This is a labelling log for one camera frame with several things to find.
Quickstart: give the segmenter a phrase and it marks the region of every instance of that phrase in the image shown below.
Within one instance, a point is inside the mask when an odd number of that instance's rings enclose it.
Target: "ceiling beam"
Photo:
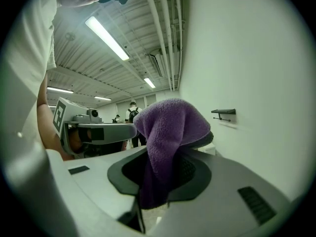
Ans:
[[[75,72],[73,70],[66,69],[66,68],[61,67],[59,65],[57,65],[56,69],[54,69],[53,71],[56,72],[56,73],[62,74],[62,75],[70,76],[72,78],[75,78],[75,79],[80,80],[82,82],[85,82],[85,83],[88,83],[90,85],[96,86],[98,88],[102,88],[102,89],[105,89],[107,91],[111,91],[113,93],[116,93],[116,92],[119,91],[120,93],[122,93],[125,96],[128,96],[128,97],[131,96],[131,94],[129,92],[127,92],[127,91],[120,90],[120,89],[115,88],[115,87],[113,87],[111,85],[108,85],[106,83],[103,83],[103,82],[100,82],[98,80],[92,79],[90,77],[84,76],[84,75],[79,74],[79,73],[77,73],[77,72]]]

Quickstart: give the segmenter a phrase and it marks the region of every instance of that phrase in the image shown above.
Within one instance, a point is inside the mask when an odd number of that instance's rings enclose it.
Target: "white wall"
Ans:
[[[117,105],[116,103],[108,104],[97,108],[99,112],[99,117],[102,118],[104,123],[112,123],[112,119],[117,115]],[[125,117],[120,117],[120,121],[124,121]]]
[[[156,92],[157,102],[169,98],[180,98],[180,94],[178,91],[170,91],[168,89]]]
[[[180,95],[214,144],[290,199],[314,169],[315,46],[285,0],[189,0]],[[215,109],[236,108],[234,122]]]

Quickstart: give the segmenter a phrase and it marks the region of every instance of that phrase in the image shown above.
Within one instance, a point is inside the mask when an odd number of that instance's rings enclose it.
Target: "white shirt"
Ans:
[[[131,108],[129,108],[129,109],[130,109],[131,111],[135,111],[136,108],[138,108],[138,109],[137,109],[138,112],[141,112],[141,111],[143,110],[143,109],[141,109],[141,108],[139,108],[139,107],[131,107]],[[129,120],[129,114],[130,114],[130,112],[127,110],[127,111],[126,111],[126,119],[127,119],[127,120]]]
[[[56,11],[57,0],[30,0],[12,27],[1,60],[2,68],[13,71],[13,75],[30,91],[26,94],[31,101],[29,109],[14,114],[19,117],[27,115],[22,112],[28,113],[22,133],[24,137],[39,142],[36,100],[46,70],[56,67],[52,24]],[[14,85],[5,87],[10,90]]]

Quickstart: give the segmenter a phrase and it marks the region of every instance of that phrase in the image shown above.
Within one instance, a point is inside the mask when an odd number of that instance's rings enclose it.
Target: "ceiling light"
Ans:
[[[59,91],[59,92],[64,92],[64,93],[71,93],[71,94],[73,93],[72,90],[68,90],[68,89],[59,89],[59,88],[54,88],[54,87],[47,87],[47,89]]]
[[[149,78],[145,78],[144,80],[145,80],[146,83],[149,84],[149,86],[150,86],[151,88],[156,88],[156,86],[154,86],[154,84],[152,83],[152,81],[150,81]]]
[[[115,41],[115,39],[108,33],[107,30],[100,24],[100,22],[95,17],[90,17],[85,24],[92,30],[94,33],[100,37],[101,40],[105,42],[106,45],[116,53],[119,58],[123,61],[128,60],[129,57],[125,51],[120,47],[120,45]]]
[[[111,101],[110,98],[105,98],[105,97],[94,97],[94,98],[97,98],[97,99],[102,99],[102,100],[107,100],[107,101]]]

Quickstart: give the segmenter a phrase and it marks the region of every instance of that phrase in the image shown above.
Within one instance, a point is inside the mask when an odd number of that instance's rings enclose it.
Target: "person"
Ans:
[[[117,116],[114,119],[112,119],[113,123],[119,123],[119,118],[120,116],[117,114]]]
[[[3,78],[18,78],[22,82],[20,88],[25,87],[28,89],[27,92],[31,92],[26,101],[22,97],[26,94],[25,90],[15,89],[17,98],[21,98],[21,101],[15,99],[16,103],[21,102],[21,106],[15,110],[16,117],[27,115],[25,119],[20,118],[23,120],[21,125],[23,136],[28,140],[42,143],[46,149],[58,151],[63,160],[73,159],[73,157],[65,153],[62,148],[60,139],[53,128],[53,114],[46,98],[46,71],[56,68],[52,21],[60,6],[79,7],[97,1],[109,0],[30,0],[18,15],[3,46],[0,84],[6,88],[15,87],[7,85]],[[15,122],[14,119],[6,122],[7,124],[2,124],[2,127],[13,131],[14,128],[10,127],[10,122]],[[91,139],[89,131],[87,131],[87,137]],[[69,134],[69,140],[74,152],[82,146],[76,129]]]
[[[125,122],[133,123],[135,116],[139,114],[142,111],[142,109],[137,107],[135,102],[131,102],[129,104],[129,107],[130,108],[126,111]],[[132,143],[133,143],[134,148],[138,147],[138,139],[142,146],[146,145],[146,138],[141,133],[139,133],[139,135],[137,135],[135,138],[132,138]]]

